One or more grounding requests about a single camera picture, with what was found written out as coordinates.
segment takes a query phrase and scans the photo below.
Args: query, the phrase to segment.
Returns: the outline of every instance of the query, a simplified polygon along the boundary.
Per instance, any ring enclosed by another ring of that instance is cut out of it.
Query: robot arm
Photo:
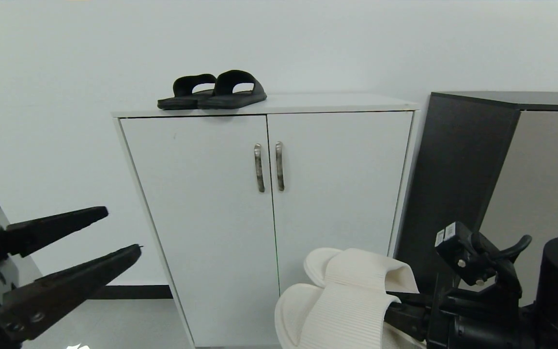
[[[91,207],[0,227],[0,349],[19,349],[36,339],[141,256],[139,245],[18,285],[9,258],[22,257],[106,217],[106,207]]]
[[[437,234],[436,252],[468,285],[492,276],[496,283],[473,292],[439,275],[433,296],[389,292],[402,303],[392,303],[385,321],[426,340],[429,349],[558,348],[558,238],[544,247],[536,302],[518,307],[522,288],[513,263],[530,242],[524,236],[501,251],[479,232],[452,223]]]

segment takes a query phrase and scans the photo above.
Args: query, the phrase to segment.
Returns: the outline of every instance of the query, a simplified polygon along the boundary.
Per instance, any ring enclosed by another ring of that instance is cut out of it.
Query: white cabinet
[[[275,303],[308,282],[313,248],[388,253],[415,109],[377,95],[294,95],[115,115],[195,346],[277,344]]]
[[[412,112],[268,116],[281,291],[310,283],[303,260],[314,248],[387,254],[411,121]]]

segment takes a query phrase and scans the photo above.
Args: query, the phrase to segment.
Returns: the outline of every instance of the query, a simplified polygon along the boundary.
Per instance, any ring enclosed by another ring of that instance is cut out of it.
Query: white wall
[[[181,75],[266,91],[558,90],[558,2],[0,2],[0,204],[11,221],[106,205],[34,255],[53,272],[130,243],[116,284],[165,283],[109,112],[152,109]]]

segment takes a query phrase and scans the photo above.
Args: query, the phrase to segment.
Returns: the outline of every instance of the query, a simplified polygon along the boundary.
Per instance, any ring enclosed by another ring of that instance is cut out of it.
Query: cabinet door
[[[303,261],[314,248],[387,255],[411,121],[412,112],[268,116],[282,292],[310,283]]]
[[[124,119],[122,127],[195,345],[276,343],[265,115]]]
[[[523,112],[480,231],[498,248],[533,237],[516,273],[521,305],[535,300],[544,245],[558,237],[558,112]]]

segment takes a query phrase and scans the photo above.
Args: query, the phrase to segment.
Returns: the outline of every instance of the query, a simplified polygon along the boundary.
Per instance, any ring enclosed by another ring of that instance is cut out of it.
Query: screw
[[[43,318],[45,318],[45,314],[43,312],[37,312],[36,314],[33,314],[30,320],[31,322],[40,322]]]

